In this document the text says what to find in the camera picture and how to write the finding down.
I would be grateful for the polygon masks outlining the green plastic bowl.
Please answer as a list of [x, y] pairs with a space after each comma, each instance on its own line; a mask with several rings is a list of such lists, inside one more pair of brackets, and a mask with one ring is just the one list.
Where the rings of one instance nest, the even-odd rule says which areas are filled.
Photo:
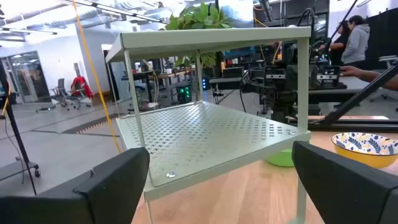
[[293, 167], [292, 150], [286, 149], [271, 155], [267, 159], [268, 163], [279, 167]]

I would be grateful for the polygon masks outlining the pale green perforated metal shelf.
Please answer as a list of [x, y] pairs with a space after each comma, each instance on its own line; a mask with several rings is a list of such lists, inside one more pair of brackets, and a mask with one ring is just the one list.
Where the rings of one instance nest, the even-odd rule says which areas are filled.
[[279, 123], [197, 100], [179, 106], [118, 118], [127, 148], [150, 154], [144, 201], [151, 201], [246, 166], [308, 141], [309, 27], [191, 29], [122, 32], [107, 62], [220, 52], [278, 40], [298, 44], [298, 123]]

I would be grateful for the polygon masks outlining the person's hand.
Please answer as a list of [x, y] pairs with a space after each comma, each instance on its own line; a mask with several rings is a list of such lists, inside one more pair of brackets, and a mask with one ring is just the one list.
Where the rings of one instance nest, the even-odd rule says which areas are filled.
[[359, 77], [363, 73], [363, 70], [351, 65], [340, 67], [342, 77]]

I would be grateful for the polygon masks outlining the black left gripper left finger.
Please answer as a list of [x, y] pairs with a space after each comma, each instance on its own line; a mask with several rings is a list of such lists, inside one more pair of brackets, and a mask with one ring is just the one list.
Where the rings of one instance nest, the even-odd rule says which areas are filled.
[[0, 197], [0, 224], [131, 224], [149, 162], [132, 148], [34, 197]]

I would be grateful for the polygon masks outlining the black aluminium table frame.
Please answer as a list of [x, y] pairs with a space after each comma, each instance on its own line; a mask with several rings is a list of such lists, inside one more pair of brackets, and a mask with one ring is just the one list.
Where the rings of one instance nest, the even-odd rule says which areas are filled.
[[376, 133], [398, 133], [398, 119], [343, 119], [342, 117], [358, 103], [375, 93], [380, 87], [398, 91], [398, 58], [383, 73], [363, 70], [357, 77], [368, 82], [362, 90], [348, 99], [337, 110], [318, 119], [308, 120], [311, 131], [358, 131]]

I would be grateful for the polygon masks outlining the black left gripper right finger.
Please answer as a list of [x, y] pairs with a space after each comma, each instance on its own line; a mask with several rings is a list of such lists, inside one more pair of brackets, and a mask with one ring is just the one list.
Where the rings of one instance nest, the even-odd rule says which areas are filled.
[[292, 160], [325, 224], [398, 224], [398, 176], [304, 141]]

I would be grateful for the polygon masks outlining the black computer with green lights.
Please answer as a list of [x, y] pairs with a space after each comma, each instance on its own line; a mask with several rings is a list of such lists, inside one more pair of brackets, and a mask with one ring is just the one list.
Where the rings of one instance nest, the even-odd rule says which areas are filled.
[[190, 85], [177, 87], [177, 101], [180, 104], [185, 104], [192, 101], [192, 91]]

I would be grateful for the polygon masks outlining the black office chair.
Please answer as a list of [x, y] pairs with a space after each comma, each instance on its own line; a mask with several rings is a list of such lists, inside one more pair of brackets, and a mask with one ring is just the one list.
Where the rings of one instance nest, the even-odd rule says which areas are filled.
[[52, 97], [54, 104], [59, 104], [62, 108], [65, 108], [67, 111], [70, 111], [70, 108], [75, 110], [79, 110], [82, 105], [87, 108], [92, 107], [91, 99], [87, 98], [84, 95], [81, 96], [72, 96], [71, 87], [70, 90], [65, 88], [65, 79], [61, 78], [58, 80], [58, 85], [52, 89], [54, 95]]

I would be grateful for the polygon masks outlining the green leafy plant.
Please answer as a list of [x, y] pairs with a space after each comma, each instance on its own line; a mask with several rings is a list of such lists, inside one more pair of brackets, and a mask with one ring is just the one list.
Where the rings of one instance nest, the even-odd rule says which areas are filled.
[[[169, 23], [160, 30], [191, 30], [191, 29], [230, 29], [232, 28], [231, 19], [224, 15], [222, 9], [210, 3], [200, 3], [199, 6], [190, 6], [184, 8], [179, 16], [173, 14], [169, 17]], [[178, 56], [176, 66], [190, 68], [195, 63], [196, 56], [184, 55]], [[200, 63], [202, 67], [214, 68], [221, 66], [220, 53], [200, 54]]]

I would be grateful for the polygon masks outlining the red jacket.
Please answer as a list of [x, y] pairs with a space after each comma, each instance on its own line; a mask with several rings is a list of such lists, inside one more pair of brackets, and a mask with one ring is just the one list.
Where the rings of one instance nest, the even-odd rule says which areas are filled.
[[79, 76], [73, 79], [71, 84], [71, 94], [72, 96], [84, 95], [89, 99], [93, 98], [90, 87], [88, 86], [84, 77]]

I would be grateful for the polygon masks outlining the yellow bowl with blue pattern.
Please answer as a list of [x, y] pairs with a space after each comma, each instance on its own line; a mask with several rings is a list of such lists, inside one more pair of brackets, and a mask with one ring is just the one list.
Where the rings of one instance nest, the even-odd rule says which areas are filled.
[[338, 133], [331, 137], [335, 151], [373, 168], [385, 168], [398, 159], [398, 140], [372, 133]]

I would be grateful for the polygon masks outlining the wooden background desk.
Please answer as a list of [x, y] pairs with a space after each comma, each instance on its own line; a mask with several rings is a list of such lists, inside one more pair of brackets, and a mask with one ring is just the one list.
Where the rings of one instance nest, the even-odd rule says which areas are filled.
[[146, 72], [133, 73], [133, 80], [143, 80], [147, 87], [147, 95], [149, 101], [154, 103], [159, 99], [160, 94], [160, 84], [159, 81], [165, 79], [164, 87], [169, 90], [171, 84], [169, 83], [169, 78], [185, 77], [186, 75], [191, 75], [195, 71], [194, 68], [188, 68], [183, 70], [176, 70], [172, 73], [157, 73], [155, 70], [150, 70]]

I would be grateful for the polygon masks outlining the person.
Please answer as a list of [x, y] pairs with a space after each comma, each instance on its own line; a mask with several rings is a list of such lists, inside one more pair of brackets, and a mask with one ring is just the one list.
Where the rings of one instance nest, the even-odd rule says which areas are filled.
[[339, 37], [330, 44], [329, 48], [329, 59], [331, 65], [340, 66], [343, 64], [341, 57], [345, 51], [346, 44], [348, 42], [349, 35], [351, 33], [348, 27], [348, 21], [344, 20], [338, 28]]
[[362, 16], [355, 15], [349, 18], [348, 27], [351, 31], [346, 43], [345, 51], [341, 56], [343, 65], [361, 68], [366, 59], [370, 26]]

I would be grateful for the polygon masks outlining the black wheeled stand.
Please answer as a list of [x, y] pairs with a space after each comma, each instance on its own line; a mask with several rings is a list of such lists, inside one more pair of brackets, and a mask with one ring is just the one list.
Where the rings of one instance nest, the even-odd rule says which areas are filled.
[[5, 118], [3, 113], [5, 111], [7, 112], [7, 118], [9, 119], [9, 121], [11, 123], [12, 130], [14, 132], [14, 137], [16, 138], [16, 141], [18, 143], [17, 150], [20, 154], [19, 160], [15, 161], [11, 164], [8, 164], [4, 167], [0, 167], [0, 181], [10, 178], [17, 174], [24, 174], [24, 172], [27, 171], [29, 174], [32, 189], [34, 191], [34, 195], [37, 195], [34, 180], [33, 180], [32, 173], [30, 170], [34, 168], [35, 171], [38, 171], [39, 165], [34, 162], [31, 162], [29, 160], [29, 157], [25, 150], [24, 144], [22, 142], [22, 138], [19, 133], [17, 123], [16, 123], [16, 120], [14, 117], [14, 113], [12, 110], [12, 105], [9, 102], [10, 95], [11, 95], [11, 86], [10, 86], [9, 82], [7, 81], [7, 75], [6, 75], [5, 69], [1, 62], [0, 62], [0, 82], [5, 91], [5, 93], [4, 93], [5, 103], [4, 103], [4, 107], [2, 109], [2, 113], [0, 114], [0, 117]]

